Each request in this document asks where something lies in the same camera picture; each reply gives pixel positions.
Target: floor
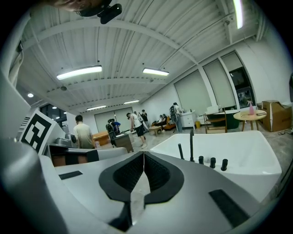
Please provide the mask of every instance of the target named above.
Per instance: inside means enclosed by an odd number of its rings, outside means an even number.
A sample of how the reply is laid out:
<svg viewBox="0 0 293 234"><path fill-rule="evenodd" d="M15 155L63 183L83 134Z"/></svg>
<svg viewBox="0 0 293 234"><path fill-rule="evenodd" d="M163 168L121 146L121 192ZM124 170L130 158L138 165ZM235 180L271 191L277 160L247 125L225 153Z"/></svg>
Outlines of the floor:
<svg viewBox="0 0 293 234"><path fill-rule="evenodd" d="M239 125L237 129L231 129L228 130L228 133L231 132L240 132L242 130L242 124ZM250 124L249 122L245 124L244 127L245 131L250 131ZM264 130L264 128L259 124L259 130L264 135L264 137L267 139L268 143L271 145L272 149L274 150L281 169L282 174L280 176L279 182L275 185L275 187L272 189L270 194L267 196L267 198L263 201L263 205L266 205L271 199L275 198L276 195L279 193L279 191L284 186L284 183L286 182L287 170L289 169L290 163L293 160L293 135L285 133L284 135L279 135L279 132L268 132ZM183 133L189 133L190 129L185 129ZM176 129L173 129L171 131L166 131L163 133L158 133L158 136L156 136L155 132L151 133L145 133L147 147L144 148L144 151L149 151L154 146L160 144L164 140L168 139L174 134L178 134ZM199 129L195 130L195 134L205 134L205 128L202 126ZM133 150L135 152L142 151L140 148L141 140L138 138L136 134L134 136L134 143L132 143ZM107 144L102 146L103 149L111 148L111 144ZM143 174L138 181L136 187L134 188L133 192L131 193L131 214L133 217L133 223L135 223L139 216L143 212L143 198L146 194L150 193L150 188L147 180L147 176Z"/></svg>

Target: white bathtub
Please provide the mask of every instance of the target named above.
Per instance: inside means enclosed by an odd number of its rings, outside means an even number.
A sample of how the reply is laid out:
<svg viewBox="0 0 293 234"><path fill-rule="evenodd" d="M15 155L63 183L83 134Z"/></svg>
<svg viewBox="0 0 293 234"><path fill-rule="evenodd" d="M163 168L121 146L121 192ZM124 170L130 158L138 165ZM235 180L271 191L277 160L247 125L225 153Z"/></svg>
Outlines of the white bathtub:
<svg viewBox="0 0 293 234"><path fill-rule="evenodd" d="M178 144L183 157L190 160L190 135L176 134L151 149L151 152L180 158ZM217 170L238 184L261 202L281 175L281 167L271 146L259 131L222 134L195 134L193 156L216 158ZM222 160L228 159L226 171L221 171Z"/></svg>

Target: wall light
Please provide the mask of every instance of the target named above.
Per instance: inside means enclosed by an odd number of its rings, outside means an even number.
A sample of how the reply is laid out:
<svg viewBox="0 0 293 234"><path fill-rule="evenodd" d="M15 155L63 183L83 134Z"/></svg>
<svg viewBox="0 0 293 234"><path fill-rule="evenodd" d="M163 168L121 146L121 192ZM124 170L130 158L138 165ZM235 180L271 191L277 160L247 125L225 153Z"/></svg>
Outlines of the wall light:
<svg viewBox="0 0 293 234"><path fill-rule="evenodd" d="M124 102L124 104L130 104L130 103L135 103L135 102L139 102L139 100L136 100L136 101L127 101L127 102Z"/></svg>
<svg viewBox="0 0 293 234"><path fill-rule="evenodd" d="M233 0L233 3L234 3L235 12L236 12L237 28L240 29L243 26L241 0Z"/></svg>
<svg viewBox="0 0 293 234"><path fill-rule="evenodd" d="M87 111L92 111L92 110L96 110L96 109L101 109L107 106L97 106L97 107L92 107L92 108L88 108Z"/></svg>
<svg viewBox="0 0 293 234"><path fill-rule="evenodd" d="M154 74L154 75L164 75L164 76L169 75L169 72L154 70L154 69L150 69L150 68L144 68L144 70L142 72L147 73L147 74Z"/></svg>
<svg viewBox="0 0 293 234"><path fill-rule="evenodd" d="M101 71L102 71L102 66L97 65L97 66L81 68L81 69L78 69L78 70L74 70L74 71L70 71L70 72L60 74L60 75L57 76L57 79L58 80L64 80L64 79L67 79L67 78L70 78L70 77L73 77L73 76L77 76L77 75L95 73L95 72L101 72Z"/></svg>

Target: ceiling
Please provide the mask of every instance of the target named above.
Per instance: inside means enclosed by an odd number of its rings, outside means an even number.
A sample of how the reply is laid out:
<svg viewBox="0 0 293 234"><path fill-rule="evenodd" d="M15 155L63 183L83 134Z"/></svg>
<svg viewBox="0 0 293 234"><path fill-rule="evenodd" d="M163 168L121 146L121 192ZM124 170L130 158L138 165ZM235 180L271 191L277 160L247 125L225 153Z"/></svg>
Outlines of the ceiling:
<svg viewBox="0 0 293 234"><path fill-rule="evenodd" d="M144 101L191 66L258 29L258 13L248 0L242 0L241 29L236 28L232 0L113 0L111 5L115 3L122 5L122 14L106 25L96 16L83 18L49 6L34 12L22 38L18 84L72 113ZM101 73L56 78L98 64ZM147 75L145 67L170 75Z"/></svg>
<svg viewBox="0 0 293 234"><path fill-rule="evenodd" d="M24 100L26 100L26 102L29 105L33 105L37 102L40 102L42 99L39 98L38 96L34 95L33 97L28 97L27 95L30 93L29 91L27 91L25 88L23 88L21 85L17 84L16 85L16 90L19 92L19 94L23 97Z"/></svg>

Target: white cabinet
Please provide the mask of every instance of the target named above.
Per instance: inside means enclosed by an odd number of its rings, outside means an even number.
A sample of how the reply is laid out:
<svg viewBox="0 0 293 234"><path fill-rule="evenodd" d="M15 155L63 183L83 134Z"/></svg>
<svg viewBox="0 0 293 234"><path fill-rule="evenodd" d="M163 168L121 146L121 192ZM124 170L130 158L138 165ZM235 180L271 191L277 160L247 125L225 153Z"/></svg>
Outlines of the white cabinet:
<svg viewBox="0 0 293 234"><path fill-rule="evenodd" d="M182 127L184 128L193 127L193 129L195 130L195 122L196 122L195 111L184 113L181 115Z"/></svg>

